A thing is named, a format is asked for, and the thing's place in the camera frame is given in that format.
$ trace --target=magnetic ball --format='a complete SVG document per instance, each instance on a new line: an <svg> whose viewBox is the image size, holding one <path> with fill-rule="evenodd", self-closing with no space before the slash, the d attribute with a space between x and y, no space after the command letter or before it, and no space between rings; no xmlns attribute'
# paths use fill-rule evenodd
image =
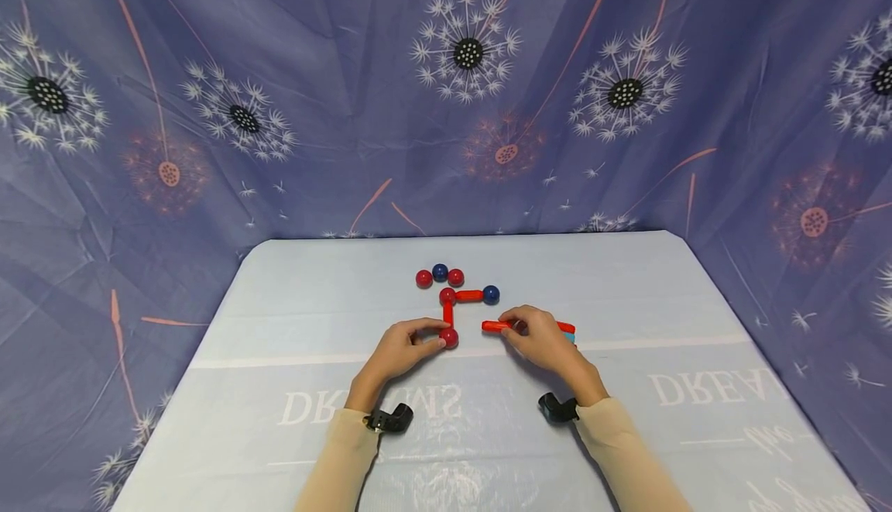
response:
<svg viewBox="0 0 892 512"><path fill-rule="evenodd" d="M435 264L431 273L434 275L435 281L445 282L446 276L448 276L448 267L445 264Z"/></svg>
<svg viewBox="0 0 892 512"><path fill-rule="evenodd" d="M499 302L499 288L495 287L495 285L487 285L487 287L483 288L483 302L487 305L495 305Z"/></svg>
<svg viewBox="0 0 892 512"><path fill-rule="evenodd" d="M455 328L444 328L440 330L440 337L446 342L446 349L452 349L458 345L458 332Z"/></svg>
<svg viewBox="0 0 892 512"><path fill-rule="evenodd" d="M446 305L447 302L455 304L455 290L451 287L445 287L440 290L440 305Z"/></svg>
<svg viewBox="0 0 892 512"><path fill-rule="evenodd" d="M448 284L452 287L462 287L465 284L465 273L459 269L448 271Z"/></svg>
<svg viewBox="0 0 892 512"><path fill-rule="evenodd" d="M427 289L434 283L434 275L427 270L419 270L415 275L415 284L421 289Z"/></svg>

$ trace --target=person's left hand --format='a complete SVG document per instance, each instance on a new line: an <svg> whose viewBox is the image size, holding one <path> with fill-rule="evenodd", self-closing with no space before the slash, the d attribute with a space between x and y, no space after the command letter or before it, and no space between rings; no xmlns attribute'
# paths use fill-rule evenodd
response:
<svg viewBox="0 0 892 512"><path fill-rule="evenodd" d="M446 347L446 342L439 336L422 342L422 331L445 328L450 328L450 324L435 318L405 320L388 328L375 352L353 379L345 407L370 412L387 381L403 375L422 359L431 357Z"/></svg>

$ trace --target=blue ball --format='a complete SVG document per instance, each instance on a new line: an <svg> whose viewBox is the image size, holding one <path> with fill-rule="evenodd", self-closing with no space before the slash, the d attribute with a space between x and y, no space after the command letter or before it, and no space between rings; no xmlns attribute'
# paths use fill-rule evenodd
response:
<svg viewBox="0 0 892 512"><path fill-rule="evenodd" d="M499 302L499 288L495 287L495 285L487 285L487 287L483 288L483 302L487 305L495 305Z"/></svg>
<svg viewBox="0 0 892 512"><path fill-rule="evenodd" d="M433 269L431 269L431 273L435 281L445 282L448 276L448 267L445 264L435 264Z"/></svg>

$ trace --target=hand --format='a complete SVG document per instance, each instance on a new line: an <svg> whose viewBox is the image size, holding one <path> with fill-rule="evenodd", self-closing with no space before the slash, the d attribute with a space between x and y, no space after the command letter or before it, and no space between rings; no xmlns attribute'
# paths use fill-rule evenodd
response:
<svg viewBox="0 0 892 512"><path fill-rule="evenodd" d="M550 312L524 305L503 312L500 321L519 321L515 328L503 328L501 334L533 364L553 373L560 373L571 360L581 357L578 350L567 340ZM527 335L520 332L526 326Z"/></svg>
<svg viewBox="0 0 892 512"><path fill-rule="evenodd" d="M388 328L385 335L381 336L375 352L353 379L345 407L348 410L371 412L387 381L403 375L422 359L431 357L446 347L446 342L440 337L422 342L421 332L444 328L450 328L450 325L435 318L405 320Z"/></svg>
<svg viewBox="0 0 892 512"><path fill-rule="evenodd" d="M567 340L550 312L524 305L510 308L501 314L499 320L518 322L516 328L503 328L501 334L534 365L557 373L573 390L580 406L592 406L609 398L598 367L582 357L573 343ZM524 325L527 335L520 334Z"/></svg>

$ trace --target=wrist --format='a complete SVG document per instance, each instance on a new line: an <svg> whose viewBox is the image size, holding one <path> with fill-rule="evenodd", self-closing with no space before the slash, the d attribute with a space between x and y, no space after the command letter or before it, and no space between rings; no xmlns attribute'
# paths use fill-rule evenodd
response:
<svg viewBox="0 0 892 512"><path fill-rule="evenodd" d="M347 401L344 407L347 410L371 413L378 402L378 397L381 395L381 390L385 383L386 379L376 375L376 373L365 370L359 371L350 384L350 393L347 394Z"/></svg>
<svg viewBox="0 0 892 512"><path fill-rule="evenodd" d="M610 397L601 381L598 367L589 363L581 353L577 352L573 359L567 359L565 363L567 365L558 371L558 375L573 391L580 407L593 406Z"/></svg>

